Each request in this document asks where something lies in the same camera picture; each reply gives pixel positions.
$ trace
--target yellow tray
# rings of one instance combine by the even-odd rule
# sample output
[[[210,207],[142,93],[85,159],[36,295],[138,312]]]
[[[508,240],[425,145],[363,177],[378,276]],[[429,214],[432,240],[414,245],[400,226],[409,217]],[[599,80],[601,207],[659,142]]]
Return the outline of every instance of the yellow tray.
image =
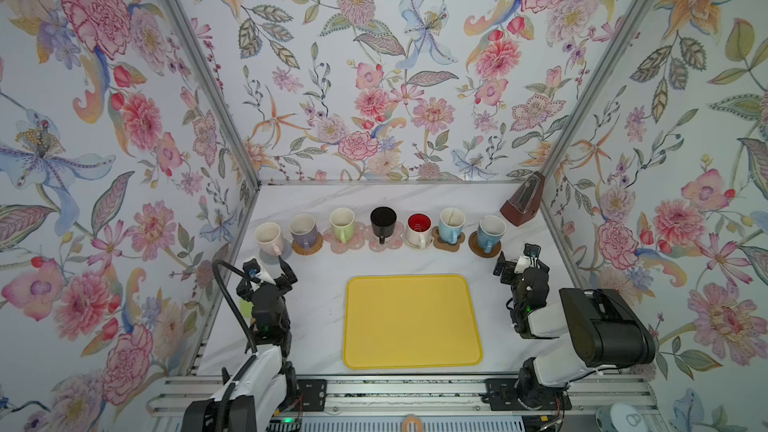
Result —
[[[481,360],[475,311],[463,276],[355,277],[347,284],[347,367],[448,367]]]

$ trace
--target side wall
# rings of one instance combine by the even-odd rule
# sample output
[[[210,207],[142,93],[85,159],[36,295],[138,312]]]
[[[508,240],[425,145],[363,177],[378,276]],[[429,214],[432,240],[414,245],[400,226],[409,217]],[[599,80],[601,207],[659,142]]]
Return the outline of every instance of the side wall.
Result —
[[[765,0],[657,0],[545,201],[587,286],[658,341],[637,368],[680,432],[764,430]]]

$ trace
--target pink flower-shaped coaster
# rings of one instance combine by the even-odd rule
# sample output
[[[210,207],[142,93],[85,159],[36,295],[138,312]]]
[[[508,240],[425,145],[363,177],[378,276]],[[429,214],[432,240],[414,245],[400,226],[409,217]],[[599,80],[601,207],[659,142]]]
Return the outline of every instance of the pink flower-shaped coaster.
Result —
[[[402,222],[395,222],[395,231],[392,235],[387,237],[384,241],[384,245],[379,244],[379,238],[373,233],[373,226],[366,226],[366,240],[368,241],[368,247],[374,252],[381,252],[384,249],[390,248],[392,250],[402,247],[402,233],[406,230],[406,226]]]
[[[322,233],[322,239],[331,244],[331,250],[334,254],[343,254],[350,249],[357,250],[362,248],[366,244],[365,236],[366,225],[362,222],[355,222],[355,235],[346,244],[341,243],[336,234],[333,233],[332,228],[328,228]]]

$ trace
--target mug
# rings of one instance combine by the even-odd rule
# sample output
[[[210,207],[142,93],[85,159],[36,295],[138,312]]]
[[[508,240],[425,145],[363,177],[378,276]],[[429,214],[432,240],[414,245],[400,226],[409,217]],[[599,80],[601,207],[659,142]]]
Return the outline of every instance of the mug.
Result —
[[[384,240],[395,233],[395,222],[397,214],[389,207],[376,207],[371,212],[371,228],[380,245],[384,245]]]
[[[490,254],[493,246],[502,240],[504,232],[507,231],[507,225],[496,216],[485,216],[478,226],[478,245]]]
[[[462,233],[464,228],[464,222],[466,222],[466,216],[464,212],[458,210],[456,207],[448,207],[440,212],[440,238],[448,244],[455,245],[458,240],[458,236]]]
[[[427,248],[429,243],[429,229],[432,227],[432,220],[424,214],[413,214],[408,217],[408,227],[406,228],[406,240],[415,248]]]
[[[265,254],[271,257],[283,254],[286,246],[283,240],[283,231],[274,222],[264,222],[264,224],[256,227],[254,237]]]
[[[288,225],[293,241],[301,245],[304,250],[310,250],[317,244],[317,224],[310,214],[298,214],[294,216]]]
[[[331,228],[339,242],[346,244],[355,235],[355,213],[350,208],[340,207],[331,212]]]

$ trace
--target floral wallpaper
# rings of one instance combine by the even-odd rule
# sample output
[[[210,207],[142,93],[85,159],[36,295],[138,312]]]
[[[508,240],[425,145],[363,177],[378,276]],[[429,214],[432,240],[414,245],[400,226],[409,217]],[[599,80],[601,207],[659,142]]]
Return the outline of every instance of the floral wallpaper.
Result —
[[[631,1],[182,0],[267,183],[521,181]]]
[[[658,344],[634,368],[679,432],[768,427],[764,0],[656,0],[548,182],[588,286]]]
[[[136,430],[196,348],[251,190],[166,19],[0,0],[0,430]]]

